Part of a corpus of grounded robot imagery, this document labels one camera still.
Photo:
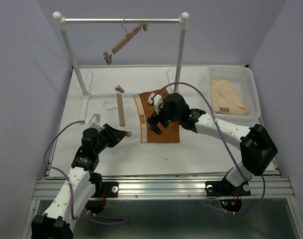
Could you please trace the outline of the brown cotton underwear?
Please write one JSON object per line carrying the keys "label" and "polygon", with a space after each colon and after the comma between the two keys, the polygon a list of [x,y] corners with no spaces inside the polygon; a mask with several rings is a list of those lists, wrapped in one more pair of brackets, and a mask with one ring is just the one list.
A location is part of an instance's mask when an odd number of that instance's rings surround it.
{"label": "brown cotton underwear", "polygon": [[161,134],[156,134],[149,129],[147,119],[154,112],[154,108],[147,104],[148,97],[151,93],[156,93],[158,90],[152,92],[144,92],[133,96],[135,105],[138,111],[140,122],[140,142],[141,143],[179,143],[179,125],[177,123],[171,123],[167,128],[158,123]]}

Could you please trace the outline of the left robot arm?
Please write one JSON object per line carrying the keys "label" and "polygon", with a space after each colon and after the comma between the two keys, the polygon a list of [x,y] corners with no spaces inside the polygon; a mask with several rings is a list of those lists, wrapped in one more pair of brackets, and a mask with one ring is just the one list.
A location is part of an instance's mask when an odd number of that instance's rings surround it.
{"label": "left robot arm", "polygon": [[81,146],[72,161],[69,173],[61,174],[65,182],[52,204],[31,223],[33,239],[72,239],[80,215],[96,192],[102,191],[102,176],[95,172],[99,154],[113,148],[127,136],[127,132],[108,124],[96,123],[83,131]]}

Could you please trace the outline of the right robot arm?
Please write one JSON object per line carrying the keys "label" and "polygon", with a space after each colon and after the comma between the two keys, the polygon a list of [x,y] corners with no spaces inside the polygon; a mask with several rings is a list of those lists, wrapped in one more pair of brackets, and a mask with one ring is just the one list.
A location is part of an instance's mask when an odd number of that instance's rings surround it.
{"label": "right robot arm", "polygon": [[203,110],[191,109],[179,93],[169,94],[166,98],[151,93],[147,103],[155,108],[147,122],[149,129],[156,134],[162,133],[158,125],[167,128],[171,123],[178,123],[185,130],[221,139],[225,147],[233,145],[240,150],[241,162],[235,163],[221,181],[212,183],[209,188],[211,197],[232,195],[250,177],[263,175],[278,153],[262,125],[248,127],[216,119]]}

